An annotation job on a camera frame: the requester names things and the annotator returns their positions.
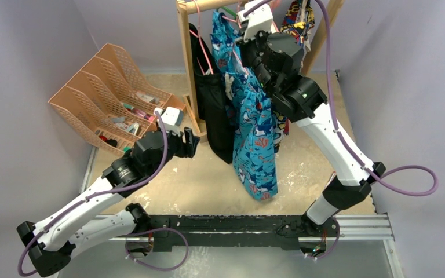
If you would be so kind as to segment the blue shark print shorts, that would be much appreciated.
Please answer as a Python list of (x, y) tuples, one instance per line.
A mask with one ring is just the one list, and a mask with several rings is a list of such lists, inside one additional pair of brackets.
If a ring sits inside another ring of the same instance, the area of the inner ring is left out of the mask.
[(225, 71), (228, 60), (220, 54), (219, 13), (213, 13), (210, 40), (229, 99), (230, 124), (234, 127), (232, 165), (246, 192), (255, 200), (267, 200), (278, 193), (272, 101), (250, 68), (246, 67), (248, 77)]

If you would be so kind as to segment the pink wire hanger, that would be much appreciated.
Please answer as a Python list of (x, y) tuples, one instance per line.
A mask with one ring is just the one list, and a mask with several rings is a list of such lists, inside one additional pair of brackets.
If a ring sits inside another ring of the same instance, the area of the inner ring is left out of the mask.
[(236, 40), (240, 37), (239, 31), (241, 28), (238, 17), (219, 13), (217, 27), (221, 37), (220, 54), (228, 60), (225, 71), (237, 72), (248, 77), (249, 70), (243, 65), (241, 51), (236, 44)]

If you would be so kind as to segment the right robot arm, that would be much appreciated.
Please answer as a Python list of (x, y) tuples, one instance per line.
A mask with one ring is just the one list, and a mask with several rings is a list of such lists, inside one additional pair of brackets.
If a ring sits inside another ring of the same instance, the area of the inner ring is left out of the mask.
[(242, 64), (255, 73), (276, 110), (314, 140), (336, 176), (301, 217), (308, 235), (324, 230), (325, 222), (362, 201), (386, 167), (362, 154), (347, 133), (340, 132), (330, 112), (330, 99), (311, 78), (301, 75), (304, 50), (286, 33), (258, 31), (237, 40)]

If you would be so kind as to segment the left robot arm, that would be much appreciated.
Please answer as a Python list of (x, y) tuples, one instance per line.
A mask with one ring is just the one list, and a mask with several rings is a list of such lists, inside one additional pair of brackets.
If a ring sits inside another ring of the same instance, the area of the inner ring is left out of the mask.
[(17, 233), (25, 250), (19, 259), (19, 275), (48, 277), (73, 257), (112, 237), (146, 235), (150, 218), (139, 204), (130, 204), (105, 221), (95, 222), (94, 218), (146, 186), (172, 157), (193, 158), (199, 142), (188, 127), (179, 132), (148, 131), (59, 211), (36, 223), (21, 223)]

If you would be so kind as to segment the black shorts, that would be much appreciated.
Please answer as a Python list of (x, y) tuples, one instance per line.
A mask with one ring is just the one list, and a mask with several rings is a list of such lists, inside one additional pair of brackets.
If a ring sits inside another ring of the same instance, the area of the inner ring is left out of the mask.
[(205, 121), (207, 140), (211, 150), (225, 163), (231, 164), (233, 161), (234, 127), (230, 124), (228, 116), (229, 99), (225, 94), (223, 76), (204, 40), (203, 44), (209, 55), (214, 74), (203, 74), (208, 67), (197, 37), (197, 27), (192, 23), (189, 24), (189, 34), (199, 117)]

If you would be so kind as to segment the pink hanger with black shorts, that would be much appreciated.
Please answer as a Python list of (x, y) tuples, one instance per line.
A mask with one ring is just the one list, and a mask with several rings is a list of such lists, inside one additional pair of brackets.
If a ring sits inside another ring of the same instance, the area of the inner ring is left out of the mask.
[(207, 74), (213, 75), (214, 74), (214, 70), (213, 70), (211, 61), (209, 59), (209, 55), (208, 55), (208, 53), (207, 53), (207, 51), (206, 51), (206, 49), (204, 47), (203, 39), (202, 39), (202, 31), (201, 31), (202, 18), (201, 18), (201, 15), (200, 15), (201, 14), (200, 7), (199, 7), (199, 4), (198, 4), (197, 0), (193, 0), (192, 2), (194, 3), (194, 5), (196, 7), (196, 13), (198, 15), (198, 25), (197, 25), (198, 34), (197, 34), (197, 37), (199, 39), (199, 43), (200, 43), (200, 46), (201, 46), (201, 49), (202, 49), (202, 53), (204, 55), (204, 58), (206, 60), (207, 67), (208, 67), (208, 69), (205, 70), (203, 72), (203, 74), (204, 75), (207, 75)]

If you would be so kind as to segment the green hanger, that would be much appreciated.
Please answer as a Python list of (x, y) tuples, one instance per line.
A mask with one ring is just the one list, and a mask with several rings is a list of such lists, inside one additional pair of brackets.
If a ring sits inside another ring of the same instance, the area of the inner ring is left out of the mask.
[(237, 13), (235, 11), (233, 11), (232, 9), (229, 9), (226, 6), (220, 6), (218, 7), (216, 10), (219, 11), (220, 9), (222, 9), (223, 11), (227, 12), (228, 14), (230, 14), (232, 17), (237, 17)]

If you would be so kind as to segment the colourful comic print shorts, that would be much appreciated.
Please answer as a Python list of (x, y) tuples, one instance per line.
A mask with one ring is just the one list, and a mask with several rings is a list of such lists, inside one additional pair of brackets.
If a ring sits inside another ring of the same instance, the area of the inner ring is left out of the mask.
[[(309, 30), (315, 26), (315, 17), (310, 1), (293, 1), (282, 21), (281, 27), (273, 23), (272, 32), (284, 32), (293, 36), (297, 44), (310, 51)], [(272, 104), (274, 153), (278, 153), (284, 136), (289, 134), (290, 121)]]

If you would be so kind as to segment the peach plastic file organizer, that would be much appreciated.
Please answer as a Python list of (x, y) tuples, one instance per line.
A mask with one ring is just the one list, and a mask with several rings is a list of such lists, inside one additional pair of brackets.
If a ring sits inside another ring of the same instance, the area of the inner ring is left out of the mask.
[(122, 47), (106, 43), (48, 103), (89, 144), (122, 156), (155, 130), (157, 108), (186, 106), (151, 85)]

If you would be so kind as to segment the wooden clothes rack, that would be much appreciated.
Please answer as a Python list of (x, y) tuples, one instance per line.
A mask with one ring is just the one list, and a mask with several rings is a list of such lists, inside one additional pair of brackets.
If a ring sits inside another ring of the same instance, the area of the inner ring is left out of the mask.
[[(198, 113), (198, 105), (196, 100), (195, 80), (194, 80), (194, 67), (192, 65), (192, 49), (189, 34), (189, 20), (188, 16), (191, 14), (197, 14), (207, 10), (221, 8), (232, 4), (238, 6), (246, 1), (177, 1), (177, 15), (178, 26), (181, 37), (181, 45), (184, 56), (185, 71), (187, 76), (188, 94), (183, 96), (183, 100), (187, 106), (186, 114), (189, 116), (194, 134), (199, 136), (203, 142), (207, 140), (206, 124), (201, 120)], [(330, 35), (326, 34), (326, 22), (332, 27), (338, 12), (342, 8), (344, 1), (328, 1), (326, 6), (327, 19), (322, 19), (315, 31), (313, 40), (311, 41), (311, 51), (308, 52), (303, 60), (304, 67), (302, 69), (303, 74), (308, 74), (311, 71), (313, 64), (315, 63), (319, 51), (322, 49), (327, 38)]]

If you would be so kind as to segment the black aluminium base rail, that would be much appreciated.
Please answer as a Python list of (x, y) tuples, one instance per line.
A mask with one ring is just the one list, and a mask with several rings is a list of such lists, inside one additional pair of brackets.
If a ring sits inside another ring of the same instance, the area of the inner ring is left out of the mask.
[(299, 215), (150, 215), (129, 220), (120, 214), (97, 217), (70, 242), (76, 257), (110, 239), (153, 244), (154, 252), (173, 247), (279, 247), (321, 254), (338, 240), (391, 240), (385, 215), (338, 215), (322, 226), (305, 226)]

